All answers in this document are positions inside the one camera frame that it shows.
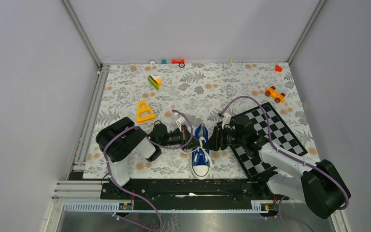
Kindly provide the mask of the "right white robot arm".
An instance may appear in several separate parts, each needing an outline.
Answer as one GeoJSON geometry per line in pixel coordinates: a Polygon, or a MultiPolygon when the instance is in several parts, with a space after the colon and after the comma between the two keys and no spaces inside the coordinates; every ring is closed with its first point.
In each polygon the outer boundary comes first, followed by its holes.
{"type": "Polygon", "coordinates": [[[229,146],[241,147],[245,154],[282,170],[288,176],[274,174],[258,185],[264,199],[283,195],[307,204],[317,216],[327,219],[337,210],[348,207],[350,191],[335,166],[328,160],[307,162],[302,157],[274,144],[271,137],[257,133],[248,116],[224,116],[221,126],[203,145],[212,151],[229,146]]]}

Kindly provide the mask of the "blue canvas sneaker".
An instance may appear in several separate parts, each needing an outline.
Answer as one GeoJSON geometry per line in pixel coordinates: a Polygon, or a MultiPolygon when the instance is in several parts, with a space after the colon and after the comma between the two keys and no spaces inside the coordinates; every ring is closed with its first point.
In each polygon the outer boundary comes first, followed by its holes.
{"type": "Polygon", "coordinates": [[[206,179],[211,171],[211,156],[203,145],[208,141],[208,129],[201,123],[195,130],[194,136],[199,140],[199,146],[191,153],[190,168],[193,176],[198,180],[206,179]]]}

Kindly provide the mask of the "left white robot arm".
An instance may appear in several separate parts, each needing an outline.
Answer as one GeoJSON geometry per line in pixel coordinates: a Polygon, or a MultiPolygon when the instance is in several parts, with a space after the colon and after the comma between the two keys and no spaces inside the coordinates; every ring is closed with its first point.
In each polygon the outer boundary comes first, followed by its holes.
{"type": "Polygon", "coordinates": [[[185,124],[172,131],[158,120],[147,134],[128,117],[102,129],[96,136],[96,142],[107,159],[109,175],[115,181],[112,193],[120,199],[130,194],[128,156],[132,151],[153,162],[161,155],[162,147],[186,150],[200,144],[185,124]]]}

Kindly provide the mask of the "white shoelace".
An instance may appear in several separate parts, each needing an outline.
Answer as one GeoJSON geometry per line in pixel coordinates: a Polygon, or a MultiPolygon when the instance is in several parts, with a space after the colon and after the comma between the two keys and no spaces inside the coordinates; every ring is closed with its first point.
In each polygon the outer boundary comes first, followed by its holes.
{"type": "Polygon", "coordinates": [[[211,164],[211,156],[209,155],[209,151],[207,149],[203,149],[203,144],[205,143],[205,138],[200,137],[199,141],[202,141],[202,146],[194,151],[191,155],[191,166],[207,166],[210,167],[211,164]]]}

